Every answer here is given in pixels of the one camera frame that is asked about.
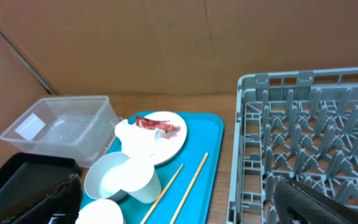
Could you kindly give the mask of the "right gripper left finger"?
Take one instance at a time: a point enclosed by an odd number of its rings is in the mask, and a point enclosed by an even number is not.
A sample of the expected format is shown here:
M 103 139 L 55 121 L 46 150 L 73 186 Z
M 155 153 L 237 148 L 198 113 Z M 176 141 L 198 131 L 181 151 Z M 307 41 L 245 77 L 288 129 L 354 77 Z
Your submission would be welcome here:
M 50 187 L 48 193 L 40 194 L 38 201 L 22 206 L 15 215 L 3 218 L 1 223 L 75 223 L 82 199 L 80 177 L 72 173 L 67 180 Z

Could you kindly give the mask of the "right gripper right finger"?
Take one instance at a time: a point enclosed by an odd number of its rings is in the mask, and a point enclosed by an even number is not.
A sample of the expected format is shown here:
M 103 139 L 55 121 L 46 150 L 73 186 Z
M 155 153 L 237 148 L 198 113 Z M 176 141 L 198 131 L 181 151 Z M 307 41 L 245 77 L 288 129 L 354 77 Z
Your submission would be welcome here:
M 358 224 L 358 213 L 288 176 L 273 195 L 281 223 Z

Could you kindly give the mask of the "pink bowl with rice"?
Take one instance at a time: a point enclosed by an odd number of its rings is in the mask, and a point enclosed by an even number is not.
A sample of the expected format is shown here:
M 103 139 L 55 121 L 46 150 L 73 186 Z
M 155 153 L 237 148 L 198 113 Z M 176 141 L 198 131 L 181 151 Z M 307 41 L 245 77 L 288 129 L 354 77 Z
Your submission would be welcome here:
M 95 200 L 84 206 L 75 224 L 126 224 L 119 205 L 108 199 Z

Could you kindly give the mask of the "grey-white bowl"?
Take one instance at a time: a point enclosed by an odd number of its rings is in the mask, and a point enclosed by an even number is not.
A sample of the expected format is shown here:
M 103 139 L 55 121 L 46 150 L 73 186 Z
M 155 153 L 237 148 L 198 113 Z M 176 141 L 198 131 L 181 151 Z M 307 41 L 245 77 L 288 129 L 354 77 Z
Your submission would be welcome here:
M 123 199 L 127 193 L 121 189 L 119 176 L 121 166 L 129 160 L 122 152 L 112 152 L 95 162 L 85 177 L 84 188 L 88 197 L 110 199 L 115 202 Z

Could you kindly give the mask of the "white paper cup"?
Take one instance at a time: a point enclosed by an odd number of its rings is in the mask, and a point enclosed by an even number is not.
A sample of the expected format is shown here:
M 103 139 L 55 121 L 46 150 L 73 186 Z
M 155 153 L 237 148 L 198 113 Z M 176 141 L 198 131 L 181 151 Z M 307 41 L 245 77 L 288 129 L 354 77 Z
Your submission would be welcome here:
M 141 157 L 132 157 L 119 167 L 118 184 L 123 191 L 142 203 L 156 201 L 162 191 L 153 163 Z

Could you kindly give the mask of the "white napkin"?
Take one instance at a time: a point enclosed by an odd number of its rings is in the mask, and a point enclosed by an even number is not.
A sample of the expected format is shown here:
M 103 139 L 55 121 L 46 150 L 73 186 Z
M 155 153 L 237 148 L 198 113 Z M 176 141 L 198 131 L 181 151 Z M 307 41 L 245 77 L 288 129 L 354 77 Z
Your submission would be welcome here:
M 168 139 L 161 129 L 144 129 L 129 124 L 127 119 L 115 126 L 115 135 L 121 141 L 121 150 L 129 157 L 150 158 L 169 148 Z

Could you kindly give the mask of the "red snack wrapper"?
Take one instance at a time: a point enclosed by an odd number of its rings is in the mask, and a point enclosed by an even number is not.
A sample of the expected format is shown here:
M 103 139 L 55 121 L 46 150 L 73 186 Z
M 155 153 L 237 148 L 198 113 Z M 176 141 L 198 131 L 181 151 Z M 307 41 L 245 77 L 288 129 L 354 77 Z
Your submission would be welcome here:
M 181 128 L 180 126 L 175 126 L 169 121 L 156 121 L 141 116 L 135 117 L 135 125 L 147 130 L 161 129 L 165 132 L 179 131 Z

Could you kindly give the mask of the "grey dishwasher rack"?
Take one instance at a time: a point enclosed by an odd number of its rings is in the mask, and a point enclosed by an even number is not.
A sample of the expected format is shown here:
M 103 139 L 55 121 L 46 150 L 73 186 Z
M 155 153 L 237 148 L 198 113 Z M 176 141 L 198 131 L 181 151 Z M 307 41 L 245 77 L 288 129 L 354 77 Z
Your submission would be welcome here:
M 278 221 L 287 175 L 358 212 L 358 67 L 240 77 L 228 223 Z

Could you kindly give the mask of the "black plastic tray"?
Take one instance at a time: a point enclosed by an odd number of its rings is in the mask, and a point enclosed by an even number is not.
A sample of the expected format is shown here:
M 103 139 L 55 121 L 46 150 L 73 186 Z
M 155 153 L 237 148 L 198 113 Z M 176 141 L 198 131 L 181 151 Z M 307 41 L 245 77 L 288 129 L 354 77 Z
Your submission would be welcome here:
M 73 173 L 82 174 L 74 159 L 22 152 L 13 155 L 0 168 L 0 212 Z

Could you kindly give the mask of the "clear plastic bin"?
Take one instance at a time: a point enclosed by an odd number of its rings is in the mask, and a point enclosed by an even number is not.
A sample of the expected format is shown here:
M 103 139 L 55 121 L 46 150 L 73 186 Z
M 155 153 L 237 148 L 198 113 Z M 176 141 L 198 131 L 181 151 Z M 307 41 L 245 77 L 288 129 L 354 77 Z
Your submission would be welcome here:
M 42 98 L 0 139 L 25 153 L 74 159 L 89 168 L 109 150 L 118 122 L 108 96 Z

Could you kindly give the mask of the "left wooden chopstick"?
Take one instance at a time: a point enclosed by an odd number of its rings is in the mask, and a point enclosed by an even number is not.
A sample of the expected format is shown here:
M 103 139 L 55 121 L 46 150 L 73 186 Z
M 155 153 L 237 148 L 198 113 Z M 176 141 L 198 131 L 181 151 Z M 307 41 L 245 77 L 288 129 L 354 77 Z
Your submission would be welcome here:
M 184 164 L 182 164 L 177 171 L 174 173 L 174 175 L 172 176 L 172 178 L 169 180 L 168 184 L 165 186 L 165 188 L 162 190 L 162 192 L 160 193 L 160 195 L 158 196 L 158 198 L 156 199 L 156 201 L 153 203 L 153 205 L 150 207 L 150 209 L 148 210 L 148 212 L 145 214 L 144 218 L 142 219 L 142 221 L 140 222 L 140 224 L 145 224 L 147 222 L 147 220 L 150 218 L 151 214 L 153 213 L 153 211 L 156 209 L 156 207 L 158 206 L 158 204 L 160 203 L 160 201 L 163 199 L 164 195 L 167 193 L 167 191 L 169 190 L 170 186 L 173 184 L 173 182 L 175 181 L 176 177 L 179 175 L 180 171 L 182 170 Z

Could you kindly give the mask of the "wooden chopstick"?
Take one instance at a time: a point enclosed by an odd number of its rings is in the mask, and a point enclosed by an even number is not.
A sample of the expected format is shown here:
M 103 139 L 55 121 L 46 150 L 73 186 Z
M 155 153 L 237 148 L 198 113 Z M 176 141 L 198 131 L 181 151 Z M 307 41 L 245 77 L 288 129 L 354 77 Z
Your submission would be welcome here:
M 148 212 L 145 214 L 144 218 L 142 219 L 142 221 L 140 222 L 140 224 L 145 224 L 147 222 L 147 220 L 150 218 L 151 214 L 153 213 L 153 211 L 156 209 L 156 207 L 158 206 L 158 204 L 160 203 L 160 201 L 163 199 L 164 195 L 167 193 L 167 191 L 169 190 L 170 186 L 173 184 L 173 182 L 175 181 L 176 177 L 179 175 L 180 171 L 182 170 L 184 164 L 182 164 L 177 171 L 174 173 L 174 175 L 172 176 L 172 178 L 169 180 L 168 184 L 165 186 L 165 188 L 162 190 L 162 192 L 160 193 L 160 195 L 158 196 L 158 198 L 156 199 L 156 201 L 153 203 L 153 205 L 150 207 L 150 209 L 148 210 Z
M 184 204 L 185 204 L 185 202 L 186 202 L 186 200 L 187 200 L 187 198 L 188 198 L 188 196 L 189 196 L 189 194 L 190 194 L 190 192 L 191 192 L 191 190 L 192 190 L 192 188 L 193 188 L 193 186 L 194 186 L 194 184 L 195 184 L 195 182 L 196 182 L 196 180 L 197 180 L 197 178 L 198 178 L 198 176 L 199 176 L 199 174 L 200 174 L 200 172 L 201 172 L 201 170 L 202 170 L 202 168 L 203 168 L 203 166 L 204 166 L 204 164 L 205 164 L 205 162 L 206 162 L 206 160 L 208 158 L 208 156 L 209 156 L 209 153 L 206 152 L 204 154 L 204 156 L 203 156 L 203 158 L 202 158 L 202 160 L 201 160 L 201 162 L 200 162 L 200 164 L 199 164 L 199 166 L 198 166 L 198 168 L 197 168 L 197 170 L 196 170 L 191 182 L 189 183 L 184 195 L 182 196 L 182 199 L 181 199 L 179 205 L 177 206 L 177 209 L 175 210 L 175 213 L 173 214 L 172 219 L 170 220 L 170 224 L 174 224 L 176 222 L 176 220 L 177 220 L 177 218 L 178 218 L 178 216 L 179 216 L 179 214 L 180 214 L 180 212 L 181 212 L 181 210 L 182 210 L 182 208 L 183 208 L 183 206 L 184 206 Z

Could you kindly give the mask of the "right wooden chopstick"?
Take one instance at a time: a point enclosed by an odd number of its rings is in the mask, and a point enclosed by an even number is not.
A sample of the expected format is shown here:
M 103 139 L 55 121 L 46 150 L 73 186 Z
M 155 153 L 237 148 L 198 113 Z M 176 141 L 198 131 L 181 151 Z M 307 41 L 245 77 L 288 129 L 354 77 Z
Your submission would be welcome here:
M 177 206 L 177 209 L 175 210 L 175 213 L 173 214 L 172 219 L 170 220 L 170 224 L 174 224 L 176 222 L 176 220 L 177 220 L 177 218 L 178 218 L 178 216 L 179 216 L 179 214 L 180 214 L 180 212 L 181 212 L 181 210 L 182 210 L 182 208 L 183 208 L 183 206 L 184 206 L 184 204 L 185 204 L 185 202 L 186 202 L 186 200 L 187 200 L 187 198 L 188 198 L 188 196 L 189 196 L 189 194 L 190 194 L 190 192 L 191 192 L 191 190 L 192 190 L 192 188 L 193 188 L 193 186 L 194 186 L 194 184 L 195 184 L 195 182 L 196 182 L 196 180 L 197 180 L 197 178 L 198 178 L 198 176 L 199 176 L 199 174 L 200 174 L 200 172 L 201 172 L 201 170 L 202 170 L 202 168 L 203 168 L 203 166 L 204 166 L 204 164 L 205 164 L 205 162 L 206 162 L 206 160 L 208 158 L 208 156 L 209 156 L 209 153 L 206 152 L 204 154 L 204 156 L 203 156 L 203 158 L 202 158 L 202 160 L 201 160 L 201 162 L 200 162 L 200 164 L 199 164 L 199 166 L 198 166 L 198 168 L 197 168 L 197 170 L 196 170 L 191 182 L 189 183 L 184 195 L 182 196 L 182 199 L 181 199 L 179 205 Z

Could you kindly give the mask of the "white round plate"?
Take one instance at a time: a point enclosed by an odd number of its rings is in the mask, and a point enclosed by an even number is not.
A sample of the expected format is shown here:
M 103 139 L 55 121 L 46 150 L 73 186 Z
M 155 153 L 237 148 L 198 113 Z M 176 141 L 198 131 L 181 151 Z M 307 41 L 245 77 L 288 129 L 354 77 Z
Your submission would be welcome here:
M 187 132 L 188 132 L 185 120 L 180 115 L 169 111 L 157 111 L 157 112 L 149 113 L 147 115 L 136 115 L 136 116 L 141 116 L 156 121 L 169 121 L 175 126 L 181 127 L 179 131 L 165 132 L 162 130 L 163 133 L 166 135 L 165 138 L 168 139 L 169 148 L 167 150 L 164 150 L 163 152 L 158 152 L 154 154 L 152 157 L 148 158 L 152 161 L 154 165 L 156 166 L 162 165 L 168 162 L 176 154 L 179 153 L 180 149 L 185 143 Z

